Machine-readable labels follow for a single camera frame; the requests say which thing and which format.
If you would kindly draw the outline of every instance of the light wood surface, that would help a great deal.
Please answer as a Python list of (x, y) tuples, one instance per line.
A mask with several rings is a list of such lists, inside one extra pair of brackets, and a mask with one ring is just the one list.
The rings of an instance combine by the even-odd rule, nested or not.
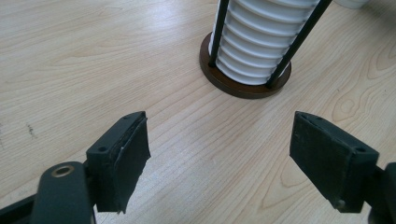
[(396, 161), (396, 2), (332, 3), (277, 95), (215, 88), (198, 61), (216, 0), (0, 2), (0, 207), (85, 151), (121, 116), (148, 115), (152, 158), (126, 215), (98, 223), (366, 223), (333, 210), (289, 157), (294, 111)]

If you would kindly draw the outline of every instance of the white object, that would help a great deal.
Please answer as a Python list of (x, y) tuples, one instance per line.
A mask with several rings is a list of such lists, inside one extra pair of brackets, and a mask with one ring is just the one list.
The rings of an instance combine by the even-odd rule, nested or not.
[(334, 0), (337, 4), (348, 7), (352, 9), (361, 8), (364, 4), (368, 3), (370, 0)]
[[(246, 85), (262, 85), (319, 0), (230, 0), (219, 46), (217, 68)], [(216, 22), (209, 43), (209, 52)]]

